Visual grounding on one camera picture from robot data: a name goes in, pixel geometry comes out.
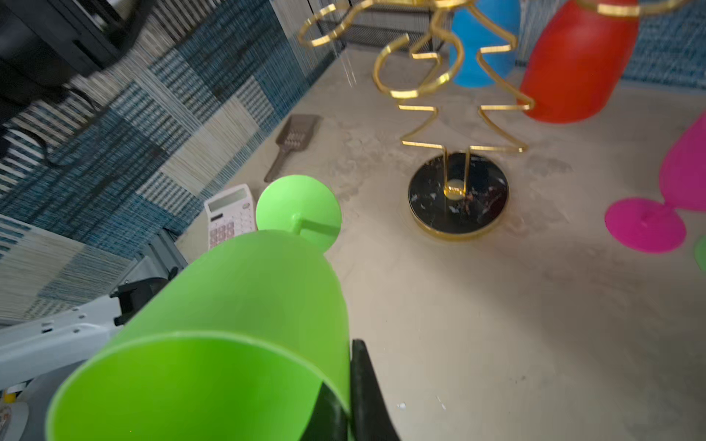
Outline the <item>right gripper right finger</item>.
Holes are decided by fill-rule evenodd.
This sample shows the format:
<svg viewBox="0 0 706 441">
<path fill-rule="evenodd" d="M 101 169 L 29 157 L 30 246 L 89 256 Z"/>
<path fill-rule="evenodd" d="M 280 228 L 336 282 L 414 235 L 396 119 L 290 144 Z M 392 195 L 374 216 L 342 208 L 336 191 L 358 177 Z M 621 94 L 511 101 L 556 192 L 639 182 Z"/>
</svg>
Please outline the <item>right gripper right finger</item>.
<svg viewBox="0 0 706 441">
<path fill-rule="evenodd" d="M 370 353 L 363 340 L 352 341 L 351 356 L 351 425 L 355 439 L 399 441 L 400 437 L 387 412 Z"/>
</svg>

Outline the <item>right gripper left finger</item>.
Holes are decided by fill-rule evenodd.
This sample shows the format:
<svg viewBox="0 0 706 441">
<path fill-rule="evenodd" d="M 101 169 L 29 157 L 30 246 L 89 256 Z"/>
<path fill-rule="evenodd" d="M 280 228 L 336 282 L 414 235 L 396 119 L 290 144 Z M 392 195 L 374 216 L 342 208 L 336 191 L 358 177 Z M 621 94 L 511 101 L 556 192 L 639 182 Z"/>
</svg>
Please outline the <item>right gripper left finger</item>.
<svg viewBox="0 0 706 441">
<path fill-rule="evenodd" d="M 301 441 L 346 441 L 349 439 L 347 414 L 336 395 L 323 383 Z"/>
</svg>

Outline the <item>green back wine glass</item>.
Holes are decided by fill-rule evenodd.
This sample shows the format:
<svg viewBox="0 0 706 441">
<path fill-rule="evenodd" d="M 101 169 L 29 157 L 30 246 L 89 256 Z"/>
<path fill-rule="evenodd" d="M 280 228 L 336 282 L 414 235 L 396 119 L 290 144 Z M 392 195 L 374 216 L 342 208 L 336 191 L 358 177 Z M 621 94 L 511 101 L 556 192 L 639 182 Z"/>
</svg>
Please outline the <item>green back wine glass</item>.
<svg viewBox="0 0 706 441">
<path fill-rule="evenodd" d="M 50 440 L 300 440 L 323 383 L 350 419 L 349 315 L 325 252 L 342 211 L 271 183 L 257 231 L 190 264 L 59 388 Z"/>
</svg>

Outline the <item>green wine glass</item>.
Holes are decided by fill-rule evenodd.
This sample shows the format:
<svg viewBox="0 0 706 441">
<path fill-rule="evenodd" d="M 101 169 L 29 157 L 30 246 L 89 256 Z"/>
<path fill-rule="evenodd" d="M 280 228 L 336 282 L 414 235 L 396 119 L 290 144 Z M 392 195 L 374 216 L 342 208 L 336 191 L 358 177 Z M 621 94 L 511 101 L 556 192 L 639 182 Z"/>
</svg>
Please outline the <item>green wine glass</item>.
<svg viewBox="0 0 706 441">
<path fill-rule="evenodd" d="M 342 211 L 271 183 L 257 231 L 190 264 L 59 388 L 50 440 L 300 440 L 323 383 L 350 419 L 349 315 L 325 252 Z"/>
<path fill-rule="evenodd" d="M 706 271 L 706 236 L 701 237 L 694 246 L 694 259 L 702 272 Z"/>
</svg>

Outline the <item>pink wine glass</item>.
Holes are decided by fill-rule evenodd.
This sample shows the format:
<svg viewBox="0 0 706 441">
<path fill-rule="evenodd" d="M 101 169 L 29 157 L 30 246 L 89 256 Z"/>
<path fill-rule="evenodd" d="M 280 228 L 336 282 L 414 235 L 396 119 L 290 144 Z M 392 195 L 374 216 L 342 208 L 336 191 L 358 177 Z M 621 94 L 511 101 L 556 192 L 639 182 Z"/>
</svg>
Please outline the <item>pink wine glass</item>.
<svg viewBox="0 0 706 441">
<path fill-rule="evenodd" d="M 705 116 L 671 147 L 659 170 L 662 203 L 626 198 L 613 203 L 604 222 L 620 244 L 638 252 L 664 254 L 678 249 L 687 236 L 678 211 L 705 211 Z"/>
</svg>

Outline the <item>green front wine glass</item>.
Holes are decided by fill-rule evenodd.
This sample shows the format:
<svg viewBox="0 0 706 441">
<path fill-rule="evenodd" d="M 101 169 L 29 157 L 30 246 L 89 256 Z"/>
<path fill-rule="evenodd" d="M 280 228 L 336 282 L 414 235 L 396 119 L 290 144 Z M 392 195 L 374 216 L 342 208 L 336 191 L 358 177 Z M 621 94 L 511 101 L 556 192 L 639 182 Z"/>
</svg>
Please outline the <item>green front wine glass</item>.
<svg viewBox="0 0 706 441">
<path fill-rule="evenodd" d="M 694 259 L 702 272 L 706 271 L 706 236 L 701 237 L 694 246 Z"/>
</svg>

